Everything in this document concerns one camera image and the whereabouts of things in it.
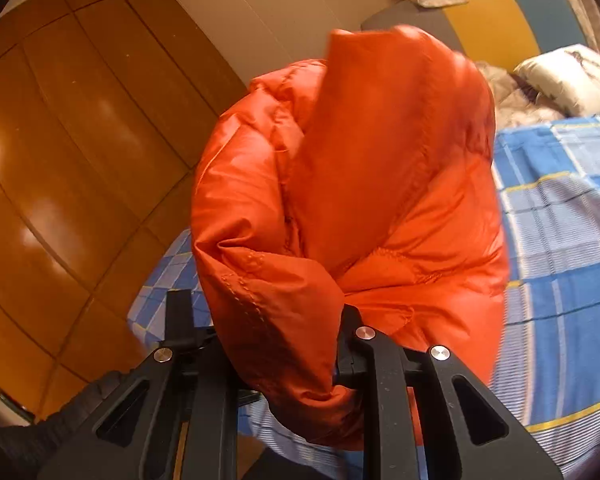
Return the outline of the orange puffer down jacket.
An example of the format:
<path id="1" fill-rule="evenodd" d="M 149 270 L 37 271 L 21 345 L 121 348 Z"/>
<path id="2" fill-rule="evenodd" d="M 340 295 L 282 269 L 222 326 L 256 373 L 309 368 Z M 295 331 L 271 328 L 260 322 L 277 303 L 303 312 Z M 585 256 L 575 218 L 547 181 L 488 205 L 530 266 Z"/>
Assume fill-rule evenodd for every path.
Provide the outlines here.
<path id="1" fill-rule="evenodd" d="M 315 443 L 362 445 L 332 379 L 341 311 L 397 344 L 450 348 L 489 380 L 508 260 L 478 68 L 421 29 L 332 33 L 324 60 L 256 78 L 216 124 L 193 252 L 238 375 Z"/>

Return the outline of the blue plaid bed sheet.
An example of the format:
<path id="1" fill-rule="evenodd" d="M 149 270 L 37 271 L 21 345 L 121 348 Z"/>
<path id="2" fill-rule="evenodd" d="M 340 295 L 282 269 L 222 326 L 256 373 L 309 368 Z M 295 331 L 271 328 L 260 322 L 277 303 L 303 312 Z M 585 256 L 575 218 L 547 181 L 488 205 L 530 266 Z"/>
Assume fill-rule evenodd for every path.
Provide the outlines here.
<path id="1" fill-rule="evenodd" d="M 347 234 L 336 220 L 328 247 L 355 250 L 340 275 L 284 243 L 273 181 L 223 196 L 172 244 L 129 315 L 143 339 L 162 336 L 168 291 L 188 288 L 239 369 L 286 415 L 327 431 L 352 404 L 332 379 L 351 300 L 391 336 L 447 342 L 489 367 L 566 478 L 600 457 L 600 119 L 500 132 L 492 179 L 454 172 L 372 249 L 368 226 Z"/>

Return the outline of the wooden wardrobe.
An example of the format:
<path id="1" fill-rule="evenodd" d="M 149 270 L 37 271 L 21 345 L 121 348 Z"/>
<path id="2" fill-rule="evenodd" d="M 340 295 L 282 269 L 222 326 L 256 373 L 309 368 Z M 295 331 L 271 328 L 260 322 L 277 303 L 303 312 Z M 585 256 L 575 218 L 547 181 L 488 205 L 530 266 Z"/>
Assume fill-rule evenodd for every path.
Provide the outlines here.
<path id="1" fill-rule="evenodd" d="M 244 83 L 176 0 L 0 17 L 0 389 L 36 418 L 140 359 L 126 317 Z"/>

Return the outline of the beige quilted blanket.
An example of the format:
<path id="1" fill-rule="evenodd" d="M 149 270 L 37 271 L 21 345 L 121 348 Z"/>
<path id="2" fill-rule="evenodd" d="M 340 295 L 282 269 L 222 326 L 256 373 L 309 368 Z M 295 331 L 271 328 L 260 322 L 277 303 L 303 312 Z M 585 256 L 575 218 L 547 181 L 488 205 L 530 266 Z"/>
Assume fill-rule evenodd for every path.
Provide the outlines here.
<path id="1" fill-rule="evenodd" d="M 477 62 L 494 101 L 496 130 L 554 122 L 564 119 L 555 103 L 504 68 Z"/>

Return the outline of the white printed pillow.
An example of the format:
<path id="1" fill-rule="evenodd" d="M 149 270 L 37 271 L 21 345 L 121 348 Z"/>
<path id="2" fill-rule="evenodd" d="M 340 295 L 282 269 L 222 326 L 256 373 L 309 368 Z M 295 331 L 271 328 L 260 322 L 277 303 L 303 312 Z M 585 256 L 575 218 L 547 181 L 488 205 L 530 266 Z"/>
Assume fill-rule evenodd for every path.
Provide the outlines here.
<path id="1" fill-rule="evenodd" d="M 514 74 L 565 115 L 600 115 L 600 54 L 583 44 L 528 58 L 514 68 Z"/>

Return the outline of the grey yellow blue headboard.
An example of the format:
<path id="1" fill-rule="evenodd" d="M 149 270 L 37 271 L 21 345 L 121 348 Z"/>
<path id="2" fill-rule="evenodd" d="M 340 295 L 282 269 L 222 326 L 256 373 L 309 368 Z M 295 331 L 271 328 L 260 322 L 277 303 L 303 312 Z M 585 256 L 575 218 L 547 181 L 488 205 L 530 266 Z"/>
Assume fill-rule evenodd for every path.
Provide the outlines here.
<path id="1" fill-rule="evenodd" d="M 567 0 L 468 0 L 425 9 L 402 0 L 361 25 L 363 30 L 418 27 L 476 62 L 513 70 L 527 58 L 585 44 Z"/>

